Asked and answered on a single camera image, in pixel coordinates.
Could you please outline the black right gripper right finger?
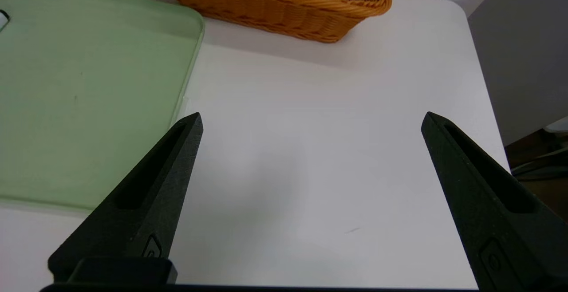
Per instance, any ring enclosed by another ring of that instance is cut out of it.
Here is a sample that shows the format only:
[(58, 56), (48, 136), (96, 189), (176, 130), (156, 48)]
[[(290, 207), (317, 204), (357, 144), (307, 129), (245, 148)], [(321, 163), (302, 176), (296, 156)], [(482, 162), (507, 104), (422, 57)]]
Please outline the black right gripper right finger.
[(447, 118), (422, 135), (479, 290), (565, 292), (567, 223)]

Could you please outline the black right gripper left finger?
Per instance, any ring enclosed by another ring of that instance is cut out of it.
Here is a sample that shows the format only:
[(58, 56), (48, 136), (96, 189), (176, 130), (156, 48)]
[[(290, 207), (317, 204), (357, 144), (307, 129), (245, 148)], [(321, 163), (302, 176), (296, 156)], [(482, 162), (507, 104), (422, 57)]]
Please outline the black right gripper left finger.
[(202, 134), (199, 113), (178, 120), (49, 257), (53, 278), (172, 268), (169, 252)]

